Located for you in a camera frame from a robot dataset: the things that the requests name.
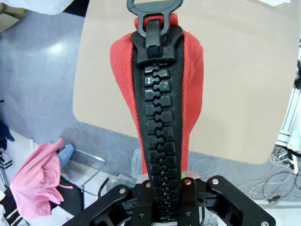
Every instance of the silver screw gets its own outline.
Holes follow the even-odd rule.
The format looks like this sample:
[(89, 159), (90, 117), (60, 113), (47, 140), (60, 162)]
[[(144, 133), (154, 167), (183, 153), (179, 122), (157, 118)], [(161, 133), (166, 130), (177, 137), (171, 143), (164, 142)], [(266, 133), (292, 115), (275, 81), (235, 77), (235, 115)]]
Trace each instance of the silver screw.
[(184, 181), (184, 183), (185, 183), (186, 185), (190, 185), (190, 184), (191, 184), (191, 180), (186, 179), (186, 180)]
[(216, 184), (219, 183), (219, 181), (218, 181), (218, 179), (213, 179), (213, 180), (212, 180), (212, 183), (213, 183), (214, 185), (216, 185)]
[(261, 223), (261, 226), (269, 226), (269, 223), (266, 222), (266, 221), (263, 221), (263, 222)]
[(120, 194), (124, 194), (126, 192), (126, 189), (125, 188), (121, 188), (120, 190), (119, 190), (119, 193)]

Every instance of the pink jacket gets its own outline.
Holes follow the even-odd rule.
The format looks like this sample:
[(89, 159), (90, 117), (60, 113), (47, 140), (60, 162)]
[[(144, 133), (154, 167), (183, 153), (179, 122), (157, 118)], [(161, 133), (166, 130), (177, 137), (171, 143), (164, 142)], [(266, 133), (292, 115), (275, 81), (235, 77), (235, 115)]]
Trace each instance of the pink jacket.
[(63, 202), (62, 195), (56, 189), (61, 175), (60, 160), (56, 152), (62, 146), (62, 139), (55, 144), (38, 145), (14, 176), (9, 187), (23, 218), (49, 216), (49, 201), (56, 204)]

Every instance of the red fabric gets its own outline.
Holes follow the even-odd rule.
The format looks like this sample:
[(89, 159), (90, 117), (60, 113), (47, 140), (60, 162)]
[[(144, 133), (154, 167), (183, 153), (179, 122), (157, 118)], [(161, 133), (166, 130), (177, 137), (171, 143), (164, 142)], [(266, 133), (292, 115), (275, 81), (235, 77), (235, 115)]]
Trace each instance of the red fabric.
[[(147, 25), (149, 20), (157, 18), (160, 19), (161, 23), (163, 24), (163, 16), (151, 16), (145, 19), (144, 26)], [(137, 29), (138, 18), (134, 20), (134, 24)], [(178, 25), (177, 14), (172, 14), (170, 16), (170, 25)], [(133, 120), (135, 122), (142, 150), (143, 173), (147, 173), (135, 102), (135, 92), (132, 78), (132, 55), (133, 44), (131, 41), (131, 34), (122, 37), (111, 47), (110, 58), (112, 70), (115, 75), (116, 82), (118, 83), (121, 93), (131, 111)], [(184, 75), (182, 81), (182, 171), (188, 170), (189, 135), (201, 112), (203, 77), (203, 47), (193, 35), (184, 31)]]

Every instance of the white floor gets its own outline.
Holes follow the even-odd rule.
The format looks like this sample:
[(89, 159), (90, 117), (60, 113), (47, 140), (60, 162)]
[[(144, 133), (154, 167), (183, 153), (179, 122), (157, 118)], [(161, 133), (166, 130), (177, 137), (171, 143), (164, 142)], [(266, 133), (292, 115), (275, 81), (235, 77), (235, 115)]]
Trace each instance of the white floor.
[[(11, 132), (16, 139), (15, 142), (8, 142), (8, 149), (6, 154), (13, 159), (13, 165), (6, 169), (6, 175), (9, 182), (16, 174), (18, 169), (31, 155), (33, 147), (36, 145), (31, 140), (24, 138), (23, 136)], [(62, 175), (70, 182), (76, 184), (80, 188), (84, 188), (84, 201), (85, 208), (96, 201), (98, 189), (103, 181), (109, 177), (115, 176), (109, 175), (97, 169), (88, 167), (81, 163), (70, 161), (69, 164), (62, 170)], [(0, 189), (4, 190), (4, 185), (0, 182)], [(301, 222), (301, 203), (282, 202), (277, 206), (277, 209), (267, 209), (277, 222), (277, 226), (299, 226)], [(32, 226), (61, 226), (66, 221), (72, 218), (72, 215), (64, 211), (63, 209), (56, 207), (52, 210), (52, 215), (46, 218), (39, 218), (35, 220), (28, 220)], [(206, 212), (206, 226), (224, 226), (214, 214)]]

